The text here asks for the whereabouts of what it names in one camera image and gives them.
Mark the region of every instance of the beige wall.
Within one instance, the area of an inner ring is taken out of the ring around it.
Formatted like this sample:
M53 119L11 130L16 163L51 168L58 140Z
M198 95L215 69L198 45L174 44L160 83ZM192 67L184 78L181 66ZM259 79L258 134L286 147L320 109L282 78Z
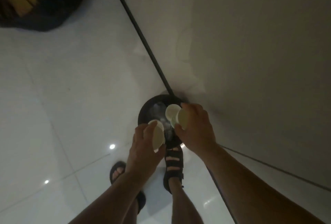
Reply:
M331 188L330 0L126 0L219 143Z

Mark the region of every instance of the white floor tile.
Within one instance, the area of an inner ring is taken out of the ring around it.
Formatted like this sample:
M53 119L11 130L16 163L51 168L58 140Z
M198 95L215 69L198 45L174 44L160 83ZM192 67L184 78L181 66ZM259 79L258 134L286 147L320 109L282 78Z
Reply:
M131 141L165 87L119 0L85 0L48 33L10 30L74 170Z
M330 192L235 152L226 151L278 192L307 209L325 223L331 223Z
M2 224L68 223L87 203L74 175L49 183L38 193L0 212Z
M45 180L73 171L24 63L12 51L0 59L0 210L38 191Z
M130 145L115 150L76 173L89 203L109 186L109 172L118 160L126 161ZM184 147L184 190L205 223L234 223L204 163ZM165 163L161 161L155 174L144 187L147 202L138 216L139 223L171 223L172 197L163 187Z

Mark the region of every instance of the black baseboard strip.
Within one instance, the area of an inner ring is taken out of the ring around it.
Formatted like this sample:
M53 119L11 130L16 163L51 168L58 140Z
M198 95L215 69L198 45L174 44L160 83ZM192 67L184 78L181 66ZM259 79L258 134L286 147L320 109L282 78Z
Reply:
M297 178L297 179L299 179L299 180L302 180L302 181L304 181L304 182L306 182L306 183L312 184L313 186L316 186L316 187L318 187L318 188L321 188L321 189L324 189L324 190L326 190L326 191L331 192L331 188L325 187L325 186L320 185L320 184L318 184L318 183L316 183L316 182L313 182L313 181L311 181L311 180L307 180L307 179L305 179L305 178L303 178L303 177L297 176L297 175L295 175L295 174L293 174L293 173L290 173L290 172L285 171L285 170L283 170L283 169L281 169L281 168L278 168L278 167L276 167L276 166L270 165L270 164L268 164L268 163L266 163L266 162L263 162L263 161L261 161L261 160L258 160L258 159L255 159L255 158L253 158L253 157L250 157L250 156L248 156L248 155L246 155L246 154L243 154L243 153L238 152L238 151L236 151L236 150L233 150L233 149L231 149L231 148L225 147L225 146L223 146L223 145L220 145L220 146L223 147L224 149L227 149L227 150L230 150L230 151L232 151L232 152L235 152L236 154L242 155L242 156L244 156L244 157L246 157L246 158L249 158L249 159L251 159L251 160L254 160L254 161L258 162L258 163L261 163L261 164L263 164L263 165L266 165L266 166L268 166L268 167L270 167L270 168L276 169L277 171L280 171L280 172L286 173L287 175L290 175L290 176L292 176L292 177L295 177L295 178Z
M173 93L173 91L172 91L172 89L171 89L171 87L170 87L168 81L166 80L166 78L165 78L165 76L164 76L164 74L163 74L163 71L161 70L161 68L160 68L160 66L159 66L159 64L158 64L158 62L157 62L157 60L155 59L155 56L154 56L154 54L153 54L151 48L149 47L149 45L148 45L148 43L147 43L147 41L146 41L146 38L144 37L144 35L143 35L141 29L139 28L139 26L138 26L136 20L134 19L134 17L133 17L133 15L132 15L132 13L131 13L129 7L127 6L125 0L120 0L120 2L122 3L122 5L123 5L123 7L124 7L124 9L125 9L125 11L126 11L126 13L127 13L127 15L129 16L129 18L130 18L130 20L131 20L131 22L132 22L134 28L136 29L136 31L137 31L137 33L138 33L138 36L139 36L141 42L143 43L144 47L146 48L146 51L147 51L149 57L151 58L151 61L153 62L154 66L155 66L155 69L156 69L156 71L158 72L158 74L159 74L159 76L160 76L160 78L161 78L161 80L162 80L164 86L166 87L168 93L169 93L170 95L174 96L174 93Z

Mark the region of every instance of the glossy floor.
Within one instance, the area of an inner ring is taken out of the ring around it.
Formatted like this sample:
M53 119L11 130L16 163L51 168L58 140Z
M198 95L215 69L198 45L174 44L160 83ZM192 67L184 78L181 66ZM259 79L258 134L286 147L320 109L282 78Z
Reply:
M85 0L59 29L0 40L0 223L67 223L110 185L140 108L165 87L119 0ZM146 185L142 223L170 223L163 173ZM205 222L233 223L187 150L184 173Z

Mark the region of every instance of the strappy sandal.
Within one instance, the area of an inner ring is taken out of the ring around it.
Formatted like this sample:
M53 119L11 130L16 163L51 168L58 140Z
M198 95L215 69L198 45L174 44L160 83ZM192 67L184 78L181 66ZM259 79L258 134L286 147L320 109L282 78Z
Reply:
M166 173L164 174L163 177L163 186L164 188L171 193L170 187L169 187L169 179L172 177L177 177L180 180L180 183L182 183L182 180L184 179L184 174L183 174L183 168L184 168L184 158L183 158L183 150L180 145L177 147L178 150L167 150L166 155L164 157L164 160L166 161ZM172 157L172 158L178 158L179 160L167 160L167 157ZM179 169L176 170L169 170L168 167L178 167Z
M119 168L119 167L121 167L121 168L123 168L123 172L121 173L121 174L119 174L118 176L117 176L117 178L115 178L114 180L113 180L113 173L117 170L117 168ZM123 162L123 161L118 161L118 162L116 162L114 165L113 165L113 167L111 168L111 170L110 170L110 174L109 174L109 178L110 178L110 182L111 182L111 184L113 184L122 174L124 174L124 172L125 172L125 168L126 168L126 163L125 162ZM137 197L136 197L136 199L137 199L137 201L138 201L138 213L140 212L140 210L141 209L143 209L143 207L145 206L145 204L146 204L146 196L145 196L145 194L142 192L142 191L140 191L139 193L138 193L138 195L137 195Z

